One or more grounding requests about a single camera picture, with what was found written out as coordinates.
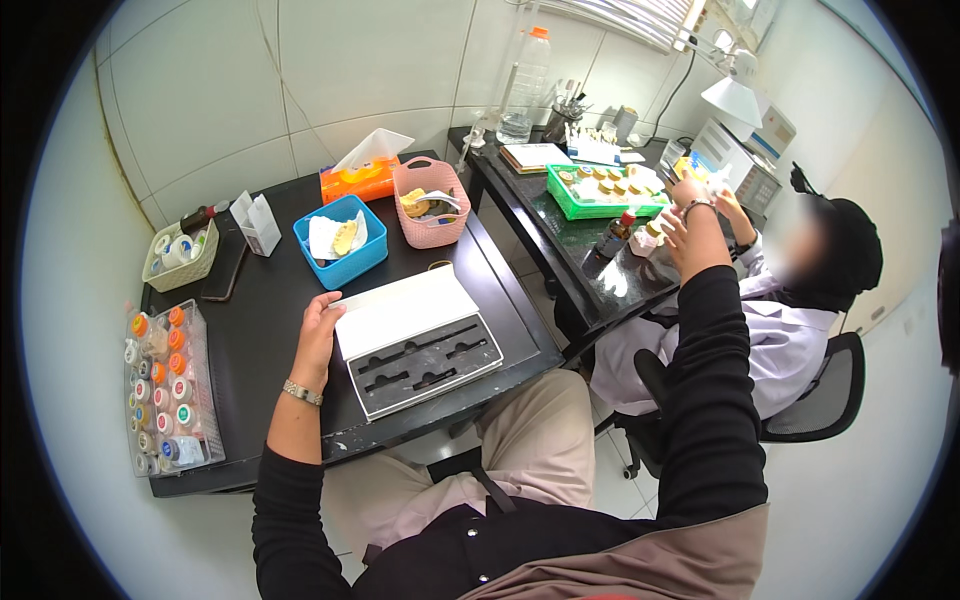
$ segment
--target black office chair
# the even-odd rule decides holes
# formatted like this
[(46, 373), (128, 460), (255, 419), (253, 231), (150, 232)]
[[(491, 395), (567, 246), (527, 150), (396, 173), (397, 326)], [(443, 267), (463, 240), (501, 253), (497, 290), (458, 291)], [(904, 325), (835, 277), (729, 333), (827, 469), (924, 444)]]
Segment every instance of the black office chair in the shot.
[[(860, 410), (866, 376), (864, 365), (863, 343), (859, 335), (848, 331), (830, 338), (824, 361), (813, 381), (797, 401), (761, 423), (760, 441), (814, 442), (845, 431)], [(634, 355), (634, 367), (654, 401), (662, 407), (668, 399), (663, 384), (666, 367), (648, 349)], [(664, 451), (660, 438), (660, 413), (640, 417), (614, 413), (604, 421), (607, 422), (627, 434), (633, 463), (623, 471), (623, 476), (635, 478), (642, 463), (650, 474), (660, 479)], [(604, 423), (597, 429), (606, 429)]]

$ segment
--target silver watch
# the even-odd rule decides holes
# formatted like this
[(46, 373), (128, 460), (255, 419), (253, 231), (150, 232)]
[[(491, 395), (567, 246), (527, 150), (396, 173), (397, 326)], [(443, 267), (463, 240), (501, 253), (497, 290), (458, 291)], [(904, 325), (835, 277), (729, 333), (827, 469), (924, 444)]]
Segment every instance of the silver watch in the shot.
[(283, 383), (283, 391), (290, 396), (297, 397), (305, 402), (310, 402), (311, 404), (316, 404), (317, 406), (320, 406), (324, 403), (323, 394), (311, 392), (310, 390), (307, 390), (301, 385), (297, 385), (289, 379)]
[(706, 204), (707, 206), (712, 208), (714, 212), (716, 212), (717, 207), (714, 206), (711, 201), (707, 200), (706, 198), (694, 198), (693, 200), (690, 201), (690, 204), (684, 206), (684, 212), (682, 212), (680, 215), (680, 218), (684, 222), (684, 225), (686, 225), (686, 213), (690, 212), (690, 208), (693, 208), (697, 204)]

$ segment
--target black phone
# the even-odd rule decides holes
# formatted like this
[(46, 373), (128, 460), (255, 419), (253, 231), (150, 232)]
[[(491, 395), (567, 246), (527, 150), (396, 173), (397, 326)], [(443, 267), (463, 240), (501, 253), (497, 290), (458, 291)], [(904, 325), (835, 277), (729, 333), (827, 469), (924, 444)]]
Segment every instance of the black phone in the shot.
[(206, 276), (200, 297), (218, 302), (229, 300), (246, 253), (247, 238), (240, 229), (225, 228), (223, 235), (220, 236), (217, 256), (213, 259), (213, 266)]

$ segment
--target black desk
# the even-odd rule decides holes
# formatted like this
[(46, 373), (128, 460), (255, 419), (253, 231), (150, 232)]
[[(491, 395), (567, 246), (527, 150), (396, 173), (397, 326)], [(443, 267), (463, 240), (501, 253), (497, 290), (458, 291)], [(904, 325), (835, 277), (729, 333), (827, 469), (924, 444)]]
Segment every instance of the black desk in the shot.
[[(468, 127), (449, 130), (447, 138), (460, 152)], [(531, 142), (540, 141), (534, 131)], [(474, 207), (486, 191), (503, 212), (523, 247), (548, 281), (548, 291), (564, 294), (576, 309), (581, 340), (571, 340), (564, 356), (572, 360), (588, 348), (606, 328), (645, 312), (663, 301), (680, 285), (680, 275), (666, 247), (650, 258), (618, 252), (613, 260), (599, 256), (593, 247), (610, 219), (567, 221), (557, 202), (546, 191), (546, 174), (520, 175), (500, 155), (501, 144), (493, 132), (486, 144), (467, 153), (472, 170), (468, 195)], [(640, 153), (654, 168), (665, 142), (653, 140)], [(648, 219), (640, 218), (640, 223)]]
[[(298, 218), (320, 205), (319, 178), (310, 175), (263, 193), (283, 238), (270, 258), (248, 252), (228, 302), (199, 300), (207, 321), (210, 374), (227, 459), (180, 476), (151, 478), (155, 496), (251, 488), (276, 397), (293, 365), (303, 308), (324, 291), (300, 253), (292, 230)], [(480, 307), (502, 348), (504, 360), (496, 372), (463, 387), (366, 422), (355, 392), (345, 380), (346, 365), (335, 349), (321, 411), (324, 461), (329, 465), (468, 419), (490, 399), (563, 362), (536, 309), (475, 215), (469, 216), (456, 244), (420, 251), (407, 245), (393, 197), (368, 206), (387, 228), (389, 255), (344, 286), (344, 296), (415, 275), (434, 261), (451, 260), (457, 278)], [(216, 218), (221, 235), (236, 227), (229, 213)], [(162, 311), (183, 300), (198, 299), (203, 285), (201, 280), (166, 294), (145, 286), (142, 308), (152, 305)]]

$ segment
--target hijab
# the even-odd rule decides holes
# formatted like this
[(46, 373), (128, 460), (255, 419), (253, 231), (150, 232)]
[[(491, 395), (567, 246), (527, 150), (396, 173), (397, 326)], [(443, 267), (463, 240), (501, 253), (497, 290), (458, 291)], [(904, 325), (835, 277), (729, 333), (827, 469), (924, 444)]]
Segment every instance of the hijab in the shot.
[(813, 268), (789, 286), (764, 294), (793, 308), (847, 312), (856, 296), (874, 289), (883, 268), (876, 225), (856, 203), (806, 194), (813, 217), (826, 233), (827, 244)]

